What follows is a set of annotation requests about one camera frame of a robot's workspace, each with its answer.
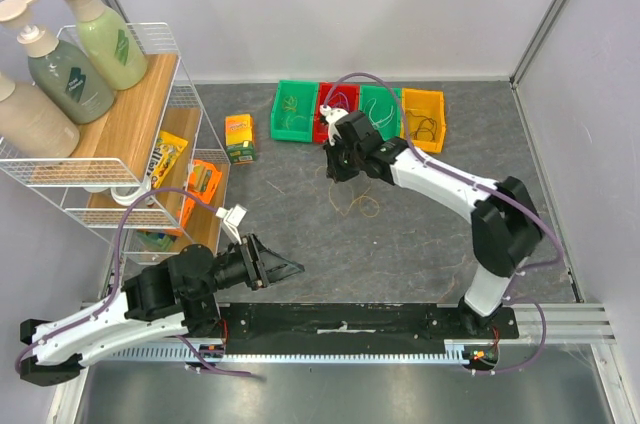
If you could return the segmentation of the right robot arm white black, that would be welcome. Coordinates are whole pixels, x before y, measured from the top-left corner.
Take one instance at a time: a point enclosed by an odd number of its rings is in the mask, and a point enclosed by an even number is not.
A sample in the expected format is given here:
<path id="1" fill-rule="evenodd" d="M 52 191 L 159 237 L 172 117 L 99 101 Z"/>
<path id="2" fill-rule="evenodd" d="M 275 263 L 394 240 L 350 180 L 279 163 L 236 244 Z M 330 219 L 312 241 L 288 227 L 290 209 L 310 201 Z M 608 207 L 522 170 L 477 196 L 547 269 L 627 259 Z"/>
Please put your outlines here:
<path id="1" fill-rule="evenodd" d="M 463 172 L 403 138 L 385 140 L 361 111 L 323 106 L 321 120 L 328 125 L 328 178 L 346 182 L 365 173 L 426 196 L 469 222 L 478 268 L 459 301 L 457 321 L 465 335 L 483 336 L 494 325 L 517 267 L 543 237 L 525 185 L 514 177 L 499 182 Z"/>

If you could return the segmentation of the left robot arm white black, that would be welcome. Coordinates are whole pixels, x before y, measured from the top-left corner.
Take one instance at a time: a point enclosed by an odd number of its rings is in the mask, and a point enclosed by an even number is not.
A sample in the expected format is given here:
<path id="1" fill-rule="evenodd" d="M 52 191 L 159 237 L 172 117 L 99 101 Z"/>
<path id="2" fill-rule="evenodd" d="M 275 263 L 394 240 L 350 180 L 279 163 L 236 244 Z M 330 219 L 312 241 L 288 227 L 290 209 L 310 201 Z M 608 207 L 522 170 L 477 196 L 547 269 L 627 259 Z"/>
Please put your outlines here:
<path id="1" fill-rule="evenodd" d="M 26 349 L 16 371 L 31 384 L 53 386 L 121 349 L 165 337 L 211 336 L 221 319 L 217 292 L 237 285 L 257 291 L 304 270 L 254 234 L 218 254 L 189 245 L 67 318 L 23 321 Z"/>

